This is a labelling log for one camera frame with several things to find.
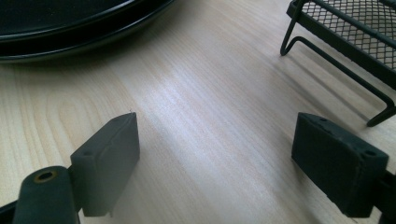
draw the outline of wooden table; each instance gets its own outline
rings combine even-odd
[[[376,223],[377,210],[343,216],[291,160],[295,121],[300,111],[333,120],[387,152],[394,173],[396,119],[366,128],[383,106],[373,95],[302,45],[279,56],[288,4],[178,0],[96,51],[1,64],[0,204],[33,171],[69,166],[75,149],[132,110],[141,160],[114,217],[83,223]]]

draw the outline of wire mesh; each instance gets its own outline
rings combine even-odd
[[[385,66],[396,70],[396,49],[363,32],[353,25],[353,20],[345,21],[332,14],[315,3],[317,1],[328,4],[393,42],[396,39],[395,9],[383,5],[378,0],[315,0],[306,3],[303,12]]]

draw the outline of wood grain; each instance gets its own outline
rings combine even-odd
[[[35,170],[135,111],[141,160],[113,218],[83,223],[376,223],[343,216],[290,158],[298,112],[339,123],[390,155],[396,119],[302,45],[279,48],[289,1],[178,0],[142,32],[52,62],[0,65],[0,204]],[[304,28],[306,35],[337,55]]]

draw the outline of wire rack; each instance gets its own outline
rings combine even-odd
[[[348,21],[366,26],[370,31],[352,25],[328,8],[334,8],[347,16]],[[373,0],[322,0],[304,4],[303,12],[385,66],[396,69],[394,8]]]

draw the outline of black metal frame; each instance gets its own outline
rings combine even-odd
[[[308,31],[310,31],[312,34],[316,35],[317,37],[328,43],[330,46],[332,46],[333,48],[337,49],[339,52],[344,54],[354,63],[358,64],[366,71],[371,73],[373,76],[379,78],[384,83],[386,83],[394,90],[396,90],[396,71],[395,71],[396,62],[391,61],[390,66],[389,64],[384,64],[383,62],[378,60],[373,54],[370,54],[369,52],[355,46],[350,41],[342,37],[340,34],[337,34],[335,31],[327,27],[325,24],[322,24],[319,21],[315,20],[311,15],[303,11],[304,5],[310,2],[314,2],[319,7],[324,8],[328,12],[335,15],[337,18],[342,19],[343,21],[349,23],[351,26],[355,26],[358,30],[363,31],[365,35],[369,35],[370,38],[375,38],[375,40],[381,42],[381,44],[387,46],[387,48],[392,48],[393,49],[392,56],[395,55],[394,52],[396,52],[396,42],[393,39],[389,38],[386,35],[381,34],[380,32],[370,28],[369,26],[361,23],[360,21],[357,21],[356,19],[344,14],[342,11],[330,6],[329,4],[325,3],[325,1],[323,0],[311,0],[311,1],[293,0],[290,3],[290,6],[288,8],[288,15],[291,16],[291,22],[289,25],[289,29],[284,37],[280,49],[280,54],[282,56],[286,55],[291,50],[293,45],[297,41],[300,41],[305,45],[307,45],[309,48],[311,48],[314,52],[319,54],[321,57],[323,57],[325,60],[327,60],[329,63],[333,64],[335,67],[343,71],[347,76],[358,82],[360,85],[363,86],[363,88],[370,91],[372,94],[374,94],[379,99],[381,99],[387,105],[387,107],[378,115],[376,115],[374,118],[370,119],[367,122],[367,126],[373,127],[395,115],[396,106],[390,97],[388,97],[384,92],[380,91],[378,88],[376,88],[375,86],[364,80],[363,78],[359,77],[357,74],[349,70],[341,63],[339,63],[332,56],[330,56],[329,54],[318,48],[312,42],[310,42],[304,37],[296,36],[289,43],[292,30],[295,24],[298,22]]]

